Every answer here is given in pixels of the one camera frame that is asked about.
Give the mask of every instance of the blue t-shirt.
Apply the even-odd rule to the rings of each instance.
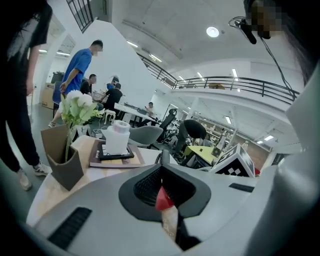
[[[65,82],[68,79],[70,72],[73,69],[79,70],[79,73],[75,76],[74,79],[69,83],[68,87],[65,90],[65,93],[69,93],[72,90],[80,90],[80,85],[84,74],[89,67],[89,64],[92,59],[92,53],[89,48],[79,50],[71,59],[68,68],[65,71],[62,82]]]

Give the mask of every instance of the cardboard box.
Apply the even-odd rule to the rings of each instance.
[[[46,82],[44,90],[41,96],[41,105],[48,109],[54,109],[54,102],[52,101],[52,95],[54,94],[55,84]]]

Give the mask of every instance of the flower pot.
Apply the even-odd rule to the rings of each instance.
[[[44,151],[52,168],[52,176],[66,190],[70,191],[84,175],[78,151],[70,147],[67,162],[65,152],[67,144],[67,125],[59,125],[41,131]]]

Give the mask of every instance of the chair backrest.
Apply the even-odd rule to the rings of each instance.
[[[163,129],[156,126],[142,126],[130,129],[130,139],[144,145],[151,145],[163,132]]]
[[[54,83],[54,91],[52,94],[52,101],[55,104],[58,104],[61,102],[61,91],[60,91],[60,85],[62,84],[61,81],[55,81]]]

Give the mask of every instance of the balcony railing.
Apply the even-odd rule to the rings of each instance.
[[[94,22],[90,0],[66,0],[66,2],[70,7],[76,23],[81,29],[81,32],[84,33],[90,24]]]
[[[289,105],[299,95],[299,92],[276,83],[246,77],[235,78],[233,76],[209,76],[185,79],[177,81],[173,87],[175,90],[191,88],[230,90],[237,93],[250,92],[262,97],[273,98]]]
[[[153,63],[146,57],[143,57],[139,53],[137,53],[146,66],[146,68],[150,71],[151,75],[153,75],[156,79],[159,79],[161,82],[165,83],[169,87],[173,88],[178,80],[174,78],[171,74],[165,71],[163,68],[159,67],[157,64]]]

